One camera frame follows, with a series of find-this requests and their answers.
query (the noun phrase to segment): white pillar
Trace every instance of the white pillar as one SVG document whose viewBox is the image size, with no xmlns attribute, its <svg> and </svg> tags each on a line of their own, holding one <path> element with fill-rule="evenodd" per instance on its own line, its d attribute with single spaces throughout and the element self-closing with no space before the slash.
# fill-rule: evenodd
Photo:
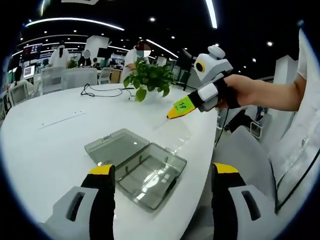
<svg viewBox="0 0 320 240">
<path fill-rule="evenodd" d="M 159 66 L 164 66 L 166 65 L 167 63 L 167 59 L 163 56 L 158 56 L 157 60 L 156 60 L 156 63 L 159 65 Z"/>
<path fill-rule="evenodd" d="M 91 60 L 98 56 L 99 49 L 107 49 L 109 45 L 109 38 L 104 36 L 93 35 L 86 40 L 84 51 L 91 52 Z"/>
</svg>

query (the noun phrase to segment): white shirt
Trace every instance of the white shirt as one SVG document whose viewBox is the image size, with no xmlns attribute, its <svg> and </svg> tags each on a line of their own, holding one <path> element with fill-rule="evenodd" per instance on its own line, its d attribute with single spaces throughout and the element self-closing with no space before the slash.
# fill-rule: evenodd
<svg viewBox="0 0 320 240">
<path fill-rule="evenodd" d="M 33 93 L 34 90 L 35 90 L 35 86 L 32 85 L 30 82 L 28 82 L 28 81 L 25 80 L 25 79 L 22 79 L 22 80 L 18 81 L 17 84 L 16 84 L 16 81 L 14 81 L 14 82 L 10 85 L 10 88 L 12 89 L 12 88 L 14 88 L 16 85 L 19 86 L 19 85 L 22 85 L 22 84 L 24 84 L 24 83 L 26 83 L 26 90 L 27 90 L 27 92 L 28 92 L 28 95 L 31 96 L 32 93 Z"/>
<path fill-rule="evenodd" d="M 306 172 L 320 148 L 320 70 L 302 30 L 299 32 L 298 73 L 306 79 L 299 111 L 279 144 L 269 153 L 279 204 Z"/>
<path fill-rule="evenodd" d="M 60 57 L 59 52 L 60 48 L 62 46 L 59 46 L 54 52 L 52 53 L 49 64 L 52 65 L 52 67 L 67 67 L 67 62 L 70 61 L 70 55 L 69 51 L 65 48 L 63 48 L 62 56 Z"/>
<path fill-rule="evenodd" d="M 137 50 L 135 48 L 131 49 L 127 52 L 127 54 L 124 57 L 124 67 L 121 74 L 120 83 L 123 83 L 124 80 L 132 73 L 130 68 L 127 66 L 129 64 L 134 64 L 138 59 Z M 145 57 L 145 60 L 148 64 L 150 64 L 149 59 Z"/>
</svg>

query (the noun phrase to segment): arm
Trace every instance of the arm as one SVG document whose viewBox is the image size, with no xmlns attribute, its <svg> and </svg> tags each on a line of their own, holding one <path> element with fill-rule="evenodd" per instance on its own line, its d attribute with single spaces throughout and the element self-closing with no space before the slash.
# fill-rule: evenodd
<svg viewBox="0 0 320 240">
<path fill-rule="evenodd" d="M 67 49 L 64 49 L 65 50 L 65 57 L 66 57 L 66 68 L 68 68 L 68 65 L 69 65 L 69 62 L 71 61 L 71 58 L 70 58 L 70 54 L 69 54 L 69 51 Z"/>
<path fill-rule="evenodd" d="M 129 68 L 132 71 L 136 68 L 135 61 L 135 52 L 130 50 L 124 57 L 124 67 Z"/>
<path fill-rule="evenodd" d="M 3 89 L 6 91 L 10 88 L 11 83 L 3 85 Z"/>
<path fill-rule="evenodd" d="M 281 111 L 298 111 L 305 94 L 307 81 L 298 74 L 294 83 L 273 84 L 255 80 L 254 105 Z"/>
<path fill-rule="evenodd" d="M 80 67 L 81 64 L 83 64 L 83 56 L 80 57 L 79 61 L 78 61 L 78 67 Z"/>
<path fill-rule="evenodd" d="M 54 63 L 54 58 L 57 50 L 54 50 L 54 52 L 51 54 L 51 57 L 49 58 L 49 65 L 52 66 Z"/>
<path fill-rule="evenodd" d="M 27 80 L 26 81 L 26 90 L 28 91 L 28 94 L 31 95 L 34 91 L 35 91 L 35 86 L 28 82 Z"/>
</svg>

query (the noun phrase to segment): yellow tag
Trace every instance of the yellow tag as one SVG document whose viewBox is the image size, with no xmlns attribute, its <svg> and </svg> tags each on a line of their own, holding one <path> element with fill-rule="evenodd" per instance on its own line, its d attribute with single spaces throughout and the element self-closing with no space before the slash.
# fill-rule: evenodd
<svg viewBox="0 0 320 240">
<path fill-rule="evenodd" d="M 111 168 L 112 164 L 103 165 L 103 166 L 96 166 L 94 169 L 92 169 L 89 174 L 94 175 L 109 175 L 109 170 Z"/>
<path fill-rule="evenodd" d="M 190 112 L 195 109 L 194 104 L 190 100 L 188 96 L 182 98 L 181 100 L 177 101 L 173 106 L 176 109 L 177 114 L 182 114 L 184 112 Z"/>
</svg>

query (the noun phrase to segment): black ceiling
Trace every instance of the black ceiling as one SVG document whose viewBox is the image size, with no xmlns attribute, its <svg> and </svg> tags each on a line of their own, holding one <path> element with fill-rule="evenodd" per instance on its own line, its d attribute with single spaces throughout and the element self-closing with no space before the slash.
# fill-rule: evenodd
<svg viewBox="0 0 320 240">
<path fill-rule="evenodd" d="M 78 17 L 113 24 L 125 31 L 80 21 L 52 21 L 26 27 L 22 31 L 21 42 L 46 35 L 91 36 L 104 33 L 116 47 L 131 49 L 142 37 L 173 53 L 187 48 L 193 56 L 206 53 L 208 46 L 219 43 L 235 70 L 241 70 L 241 74 L 252 78 L 262 78 L 274 75 L 276 60 L 280 57 L 288 54 L 293 59 L 298 58 L 297 22 L 304 16 L 301 4 L 295 2 L 213 0 L 218 25 L 214 29 L 206 0 L 99 0 L 96 5 L 51 0 L 43 16 L 40 17 L 39 11 L 35 11 L 30 18 L 35 21 L 41 18 Z M 151 16 L 156 18 L 155 22 L 149 21 Z M 48 43 L 67 41 L 66 38 L 53 37 Z M 86 39 L 84 36 L 72 36 L 69 42 L 86 42 Z M 40 39 L 29 44 L 44 41 Z M 274 45 L 268 47 L 267 41 L 274 42 Z M 164 54 L 174 58 L 156 46 L 151 48 L 155 50 L 152 56 Z"/>
</svg>

